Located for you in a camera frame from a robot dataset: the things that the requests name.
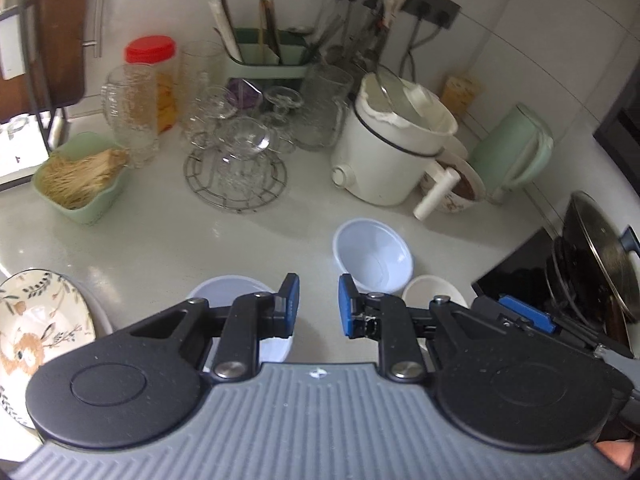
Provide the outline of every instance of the plastic jar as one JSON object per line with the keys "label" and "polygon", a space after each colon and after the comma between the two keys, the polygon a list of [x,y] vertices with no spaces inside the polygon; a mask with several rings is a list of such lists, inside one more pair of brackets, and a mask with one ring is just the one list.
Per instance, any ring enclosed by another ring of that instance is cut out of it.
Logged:
{"label": "plastic jar", "polygon": [[124,49],[127,63],[153,65],[158,76],[158,132],[167,131],[176,121],[174,98],[175,41],[168,36],[145,36]]}

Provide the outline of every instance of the metal screw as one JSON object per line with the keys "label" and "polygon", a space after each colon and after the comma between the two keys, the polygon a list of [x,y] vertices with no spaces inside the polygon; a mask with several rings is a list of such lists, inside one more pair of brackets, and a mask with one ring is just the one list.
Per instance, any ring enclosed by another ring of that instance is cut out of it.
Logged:
{"label": "metal screw", "polygon": [[415,379],[424,368],[415,361],[400,361],[391,367],[391,373],[398,379]]}
{"label": "metal screw", "polygon": [[246,366],[240,361],[227,361],[220,363],[213,371],[223,379],[235,379],[244,374],[245,370]]}

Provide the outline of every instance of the decorative plate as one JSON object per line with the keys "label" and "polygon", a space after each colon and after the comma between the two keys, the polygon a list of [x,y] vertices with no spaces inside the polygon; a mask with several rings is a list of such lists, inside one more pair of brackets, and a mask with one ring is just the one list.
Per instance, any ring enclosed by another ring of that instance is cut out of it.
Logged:
{"label": "decorative plate", "polygon": [[0,285],[0,404],[34,429],[24,393],[38,367],[95,340],[82,295],[50,270],[19,272]]}

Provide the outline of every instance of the electric kettle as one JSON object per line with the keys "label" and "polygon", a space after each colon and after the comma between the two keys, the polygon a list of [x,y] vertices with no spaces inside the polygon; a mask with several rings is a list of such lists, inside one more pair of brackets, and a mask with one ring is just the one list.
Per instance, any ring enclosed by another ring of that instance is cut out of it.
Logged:
{"label": "electric kettle", "polygon": [[554,139],[533,110],[520,103],[469,156],[489,202],[502,203],[505,192],[531,182],[551,158]]}

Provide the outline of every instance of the white pot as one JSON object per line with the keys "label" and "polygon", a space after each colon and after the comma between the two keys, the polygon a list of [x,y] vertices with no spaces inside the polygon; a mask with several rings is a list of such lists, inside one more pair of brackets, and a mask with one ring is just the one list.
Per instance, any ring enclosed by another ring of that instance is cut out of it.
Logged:
{"label": "white pot", "polygon": [[365,202],[385,206],[404,202],[424,172],[430,169],[438,183],[414,210],[420,220],[438,206],[460,179],[455,170],[444,171],[433,158],[411,153],[386,140],[353,108],[332,154],[332,165],[336,186]]}
{"label": "white pot", "polygon": [[[406,82],[405,85],[409,89],[418,86],[409,82]],[[400,146],[410,152],[434,155],[441,150],[447,139],[455,135],[458,130],[458,123],[449,110],[440,103],[437,96],[426,89],[422,90],[428,93],[433,101],[433,104],[428,109],[430,110],[430,115],[437,115],[437,130],[422,127],[420,124],[413,124],[393,113],[380,90],[380,86],[376,82],[375,74],[372,73],[367,74],[362,79],[360,92],[355,101],[355,109],[367,126],[396,146]]]}

